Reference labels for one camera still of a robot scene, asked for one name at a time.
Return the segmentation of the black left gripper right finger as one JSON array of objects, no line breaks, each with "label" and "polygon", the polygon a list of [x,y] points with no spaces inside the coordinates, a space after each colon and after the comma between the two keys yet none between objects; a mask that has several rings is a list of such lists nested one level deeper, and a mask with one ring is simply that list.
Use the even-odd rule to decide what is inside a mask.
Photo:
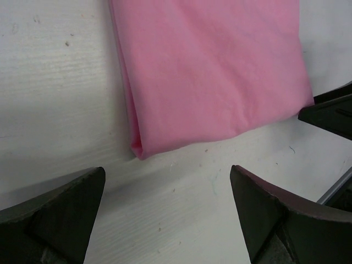
[{"label": "black left gripper right finger", "polygon": [[251,263],[351,263],[351,212],[321,205],[232,166]]}]

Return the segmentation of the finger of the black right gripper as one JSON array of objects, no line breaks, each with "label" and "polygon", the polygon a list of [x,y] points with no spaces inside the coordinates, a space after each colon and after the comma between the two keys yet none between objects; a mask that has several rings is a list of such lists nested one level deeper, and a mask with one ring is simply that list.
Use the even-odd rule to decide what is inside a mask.
[{"label": "finger of the black right gripper", "polygon": [[343,97],[346,95],[351,95],[351,91],[352,91],[351,83],[352,83],[352,81],[350,81],[349,83],[347,83],[337,89],[334,89],[332,91],[328,91],[326,93],[322,93],[318,96],[315,96],[314,103],[315,104],[324,103],[324,102],[335,100],[337,98],[340,98],[340,97]]},{"label": "finger of the black right gripper", "polygon": [[298,120],[351,140],[351,94],[319,95],[314,100],[299,112]]}]

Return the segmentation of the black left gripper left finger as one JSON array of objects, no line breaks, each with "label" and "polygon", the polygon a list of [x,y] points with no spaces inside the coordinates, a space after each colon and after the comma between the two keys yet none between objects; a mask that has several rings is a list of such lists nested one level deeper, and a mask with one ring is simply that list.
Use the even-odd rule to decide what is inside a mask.
[{"label": "black left gripper left finger", "polygon": [[1,210],[1,263],[83,263],[106,172],[93,167]]}]

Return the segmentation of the pink t-shirt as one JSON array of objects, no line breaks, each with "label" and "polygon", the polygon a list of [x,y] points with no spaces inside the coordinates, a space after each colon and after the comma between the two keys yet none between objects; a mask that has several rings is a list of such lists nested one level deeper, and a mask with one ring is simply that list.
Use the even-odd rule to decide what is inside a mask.
[{"label": "pink t-shirt", "polygon": [[313,95],[298,1],[111,1],[137,158],[230,139]]}]

